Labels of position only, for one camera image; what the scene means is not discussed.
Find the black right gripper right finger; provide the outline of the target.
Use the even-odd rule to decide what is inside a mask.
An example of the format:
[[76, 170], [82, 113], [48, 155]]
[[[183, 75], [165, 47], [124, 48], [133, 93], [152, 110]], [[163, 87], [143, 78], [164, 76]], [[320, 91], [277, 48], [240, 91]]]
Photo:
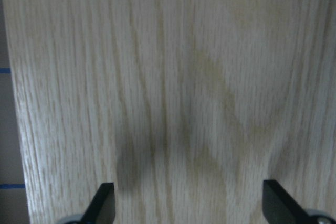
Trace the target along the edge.
[[274, 179], [263, 181], [263, 215], [268, 223], [335, 223], [335, 218], [315, 209], [303, 209]]

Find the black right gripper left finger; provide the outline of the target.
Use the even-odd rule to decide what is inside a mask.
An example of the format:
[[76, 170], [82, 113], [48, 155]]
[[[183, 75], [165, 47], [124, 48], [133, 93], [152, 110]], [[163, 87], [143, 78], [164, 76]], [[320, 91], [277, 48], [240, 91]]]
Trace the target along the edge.
[[102, 183], [79, 223], [114, 223], [115, 203], [114, 183]]

